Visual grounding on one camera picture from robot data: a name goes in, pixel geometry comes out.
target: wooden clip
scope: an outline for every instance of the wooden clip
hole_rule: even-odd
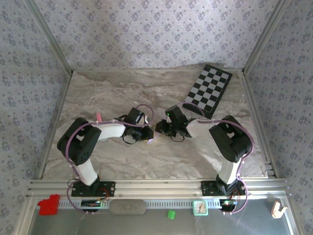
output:
[[[280,210],[280,203],[278,201],[275,201],[274,202],[274,205],[273,205],[273,208],[272,208],[272,216],[273,218],[275,219],[279,219],[283,216],[283,214],[285,213],[286,209],[288,207],[283,207],[281,210]]]

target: marble surface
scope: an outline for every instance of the marble surface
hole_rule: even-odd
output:
[[[201,70],[74,72],[49,153],[44,179],[70,179],[73,172],[56,147],[64,132],[77,117],[95,121],[127,114],[138,104],[149,104],[155,111],[155,124],[164,111],[184,101]],[[187,118],[199,117],[184,108]],[[256,147],[243,166],[245,177],[264,177],[266,169],[250,118],[239,78],[233,76],[215,111],[213,119],[233,115],[254,137]],[[91,156],[101,179],[215,178],[223,157],[210,136],[210,126],[199,128],[199,136],[172,142],[165,135],[149,145],[125,144],[121,138],[98,142]]]

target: wallpaper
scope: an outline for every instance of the wallpaper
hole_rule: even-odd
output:
[[[22,0],[0,1],[0,234],[38,177],[67,74]]]
[[[313,235],[313,2],[292,1],[249,74],[280,177]]]
[[[38,0],[73,70],[242,68],[277,0]]]

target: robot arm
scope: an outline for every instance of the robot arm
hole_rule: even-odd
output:
[[[197,127],[209,129],[217,147],[224,157],[221,171],[217,175],[216,187],[221,194],[226,195],[233,191],[237,184],[237,170],[241,158],[251,149],[251,142],[246,133],[239,127],[239,122],[233,116],[226,116],[219,124],[199,123],[195,118],[187,119],[176,105],[165,111],[170,122],[161,121],[156,125],[156,131],[167,136],[180,134],[183,137],[197,136]]]
[[[128,115],[123,115],[112,121],[111,124],[87,125],[81,129],[72,139],[69,145],[68,156],[74,163],[74,168],[79,174],[80,181],[87,187],[99,181],[99,176],[93,169],[90,156],[98,141],[105,141],[107,138],[119,138],[132,136],[135,141],[149,140],[153,138],[153,130],[149,126],[133,127],[120,123],[138,124],[144,113],[136,108],[132,108]],[[88,123],[84,118],[79,117],[69,127],[57,144],[57,148],[65,156],[67,143],[72,134],[82,125]]]

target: metal bracket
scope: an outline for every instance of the metal bracket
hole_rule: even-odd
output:
[[[235,189],[239,192],[240,196],[244,196],[246,194],[244,184],[241,181],[237,182],[234,186],[234,190]],[[202,196],[225,196],[218,190],[216,180],[201,181],[201,190]]]
[[[87,187],[82,182],[77,182],[73,185],[72,197],[114,197],[115,182],[114,181],[100,181],[97,189]]]

